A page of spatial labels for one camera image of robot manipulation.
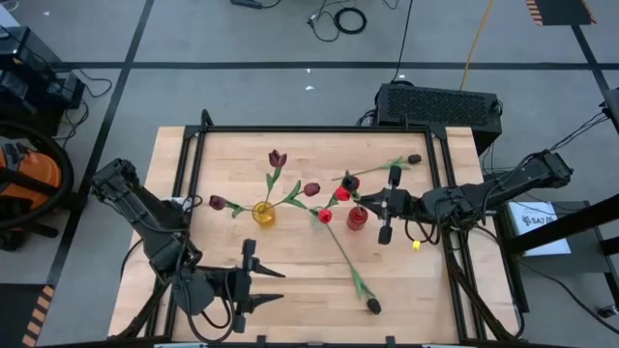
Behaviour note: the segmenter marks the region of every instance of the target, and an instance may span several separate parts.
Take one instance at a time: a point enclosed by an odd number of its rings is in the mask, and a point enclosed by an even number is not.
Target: small vase
[[[258,202],[251,209],[251,216],[260,227],[271,227],[275,223],[275,207],[269,202]]]
[[[348,228],[353,231],[364,228],[366,221],[368,221],[368,211],[364,207],[355,207],[348,213]]]

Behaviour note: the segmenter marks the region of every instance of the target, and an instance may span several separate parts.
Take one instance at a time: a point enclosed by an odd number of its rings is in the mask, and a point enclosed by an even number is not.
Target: wooden tabletop
[[[147,189],[158,197],[172,192],[182,143],[183,128],[160,128],[148,177]],[[470,129],[448,129],[452,162],[458,184],[480,183],[482,173]],[[440,145],[435,143],[442,170]],[[266,195],[265,174],[272,172],[267,154],[273,149],[288,154],[281,177],[273,188],[271,201],[278,202],[294,187],[317,182],[319,194],[299,196],[307,206],[324,206],[345,169],[364,170],[411,154],[422,162],[404,171],[400,187],[421,196],[432,189],[427,147],[422,134],[413,133],[234,133],[214,132],[206,136],[197,193],[208,200],[212,194],[252,206]],[[189,186],[192,151],[186,170],[184,190]],[[380,191],[387,181],[386,170],[360,176],[361,194]],[[286,278],[256,275],[252,293],[280,293],[284,298],[259,307],[247,315],[243,334],[233,333],[227,341],[254,342],[265,334],[271,342],[380,343],[394,335],[398,343],[457,343],[455,317],[448,286],[442,247],[424,244],[413,251],[405,237],[403,222],[394,221],[394,235],[388,246],[377,243],[380,223],[370,217],[366,227],[353,232],[346,227],[352,202],[332,209],[331,226],[351,261],[382,305],[380,315],[372,315],[366,300],[356,296],[349,269],[328,230],[311,223],[310,214],[289,205],[276,209],[277,222],[260,229],[250,213],[232,219],[230,210],[221,212],[207,204],[196,208],[192,218],[192,241],[203,251],[200,262],[209,266],[235,266],[241,261],[241,245],[246,238],[257,240],[256,255],[261,262]],[[493,230],[492,223],[488,229]],[[422,234],[413,223],[411,235]],[[138,239],[134,233],[132,243]],[[495,316],[512,333],[517,331],[516,315],[498,246],[482,233],[471,232],[471,257],[480,295]],[[141,309],[153,289],[155,276],[138,250],[124,272],[109,333],[122,331]],[[462,293],[467,314],[467,331],[473,336],[469,302]],[[162,301],[157,332],[162,333],[167,296]],[[207,313],[216,323],[225,321],[220,302]],[[219,337],[201,318],[194,322],[203,335]],[[196,341],[185,313],[177,310],[174,340]]]

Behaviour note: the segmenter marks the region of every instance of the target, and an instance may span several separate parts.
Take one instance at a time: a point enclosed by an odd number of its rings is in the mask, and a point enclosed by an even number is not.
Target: yellow vase
[[[260,227],[271,227],[275,223],[275,207],[269,202],[258,202],[253,206],[251,216]]]

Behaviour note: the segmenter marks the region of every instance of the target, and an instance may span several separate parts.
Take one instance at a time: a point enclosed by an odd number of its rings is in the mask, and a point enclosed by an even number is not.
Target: red vase
[[[366,221],[368,221],[368,211],[364,207],[355,207],[348,213],[348,228],[353,231],[364,228]]]

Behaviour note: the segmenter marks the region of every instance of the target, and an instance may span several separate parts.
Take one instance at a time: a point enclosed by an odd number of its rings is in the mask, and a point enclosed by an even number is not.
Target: gray floor
[[[122,62],[144,2],[30,0],[22,1],[13,15],[21,24],[31,26],[65,61]],[[283,0],[271,11],[233,7],[227,0],[155,0],[135,61],[396,61],[407,1],[402,1],[396,11],[377,0],[356,2],[368,16],[366,32],[321,43],[305,23],[319,7],[319,0]],[[619,48],[613,44],[619,30],[615,20],[619,6],[611,0],[588,3],[599,24],[583,27],[587,41],[599,62],[619,62]],[[415,1],[404,61],[465,61],[485,7],[485,0]],[[333,34],[326,21],[319,23],[318,30],[324,36]],[[474,60],[586,62],[570,27],[535,25],[523,0],[496,2]],[[87,73],[115,82],[119,71]],[[380,83],[391,79],[393,73],[347,69],[131,70],[100,165],[122,157],[131,160],[144,178],[157,128],[195,124],[202,108],[209,109],[218,125],[352,125],[372,107]],[[400,74],[417,85],[438,88],[457,88],[461,79],[461,71],[456,70],[404,70]],[[619,72],[604,72],[604,76],[609,86],[619,85]],[[95,90],[104,87],[89,84]],[[496,93],[505,105],[504,132],[495,149],[497,167],[514,165],[524,155],[552,145],[597,113],[602,100],[588,71],[471,71],[466,89]],[[110,96],[87,100],[90,119],[69,144],[78,179],[90,158]],[[613,180],[619,169],[619,154],[610,149],[618,143],[610,123],[582,135],[560,152],[575,169],[573,181],[566,188],[538,190],[535,194],[544,199],[591,202],[615,194],[619,191],[619,184]],[[52,223],[62,226],[66,218],[53,217]],[[616,236],[615,226],[605,226],[604,235]],[[129,225],[108,208],[95,201],[88,205],[41,344],[105,338],[130,234]],[[58,243],[59,239],[35,236],[19,253],[0,253],[0,264],[12,265],[0,268],[0,281],[44,282]],[[611,301],[601,275],[561,279],[591,307]],[[531,313],[525,314],[525,338],[548,344],[619,347],[616,335],[584,314],[554,284],[526,272],[524,283],[531,304]],[[608,322],[619,326],[616,318]]]

